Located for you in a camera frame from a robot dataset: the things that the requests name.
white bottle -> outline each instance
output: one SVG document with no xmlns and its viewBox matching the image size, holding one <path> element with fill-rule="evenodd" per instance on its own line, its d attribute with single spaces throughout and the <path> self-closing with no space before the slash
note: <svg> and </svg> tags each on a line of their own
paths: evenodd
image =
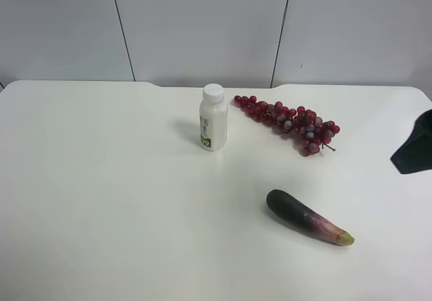
<svg viewBox="0 0 432 301">
<path fill-rule="evenodd" d="M 227 141 L 228 106 L 223 87 L 209 84 L 202 90 L 200 105 L 201 144 L 206 151 L 216 151 Z"/>
</svg>

bottle label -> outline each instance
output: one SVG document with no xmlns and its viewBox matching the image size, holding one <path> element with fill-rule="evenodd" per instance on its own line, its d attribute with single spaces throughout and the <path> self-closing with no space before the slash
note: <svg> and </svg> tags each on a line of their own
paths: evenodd
<svg viewBox="0 0 432 301">
<path fill-rule="evenodd" d="M 211 134 L 210 132 L 210 120 L 205 119 L 200 115 L 200 128 L 201 128 L 201 143 L 207 148 L 211 148 Z"/>
</svg>

grapes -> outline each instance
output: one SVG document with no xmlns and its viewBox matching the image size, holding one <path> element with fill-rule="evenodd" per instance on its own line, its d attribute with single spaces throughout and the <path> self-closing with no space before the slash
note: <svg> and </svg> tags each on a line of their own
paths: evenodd
<svg viewBox="0 0 432 301">
<path fill-rule="evenodd" d="M 330 130 L 334 133 L 334 134 L 338 134 L 340 132 L 340 127 L 337 125 L 334 125 L 330 128 Z"/>
<path fill-rule="evenodd" d="M 291 121 L 285 121 L 285 123 L 283 124 L 283 127 L 285 128 L 285 129 L 291 129 L 291 127 L 292 127 L 292 122 Z"/>
<path fill-rule="evenodd" d="M 300 151 L 303 156 L 315 155 L 322 148 L 331 148 L 328 144 L 332 138 L 340 132 L 340 127 L 334 121 L 323 121 L 322 117 L 311 109 L 299 106 L 297 109 L 288 109 L 280 101 L 268 104 L 264 101 L 257 102 L 257 97 L 251 96 L 234 97 L 234 104 L 241 107 L 242 111 L 255 120 L 266 126 L 272 126 L 276 134 L 293 133 L 302 146 Z"/>
<path fill-rule="evenodd" d="M 321 127 L 322 125 L 323 125 L 323 119 L 321 117 L 316 117 L 315 122 L 314 122 L 314 126 L 315 127 Z"/>
<path fill-rule="evenodd" d="M 275 106 L 273 104 L 269 104 L 267 106 L 267 112 L 273 113 L 275 111 Z"/>
<path fill-rule="evenodd" d="M 313 140 L 313 138 L 315 138 L 315 135 L 313 134 L 313 132 L 308 132 L 305 136 L 305 138 L 307 140 Z"/>
<path fill-rule="evenodd" d="M 306 130 L 308 130 L 309 132 L 312 132 L 315 129 L 315 126 L 313 124 L 308 124 L 306 126 Z"/>
<path fill-rule="evenodd" d="M 285 120 L 285 118 L 286 118 L 286 116 L 283 113 L 280 113 L 280 114 L 277 115 L 276 120 L 278 122 L 282 122 L 282 121 Z"/>
</svg>

purple eggplant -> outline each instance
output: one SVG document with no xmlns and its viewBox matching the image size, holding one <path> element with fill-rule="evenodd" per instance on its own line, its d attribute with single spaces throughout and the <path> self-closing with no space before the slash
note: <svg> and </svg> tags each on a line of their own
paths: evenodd
<svg viewBox="0 0 432 301">
<path fill-rule="evenodd" d="M 349 246 L 354 238 L 282 190 L 267 195 L 267 205 L 279 218 L 306 234 L 340 246 Z"/>
</svg>

white cap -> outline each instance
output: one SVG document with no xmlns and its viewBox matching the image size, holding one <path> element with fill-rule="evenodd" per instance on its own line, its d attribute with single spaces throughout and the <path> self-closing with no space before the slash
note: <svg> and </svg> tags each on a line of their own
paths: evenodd
<svg viewBox="0 0 432 301">
<path fill-rule="evenodd" d="M 219 84 L 209 84 L 202 90 L 202 99 L 209 103 L 219 103 L 223 100 L 223 87 Z"/>
</svg>

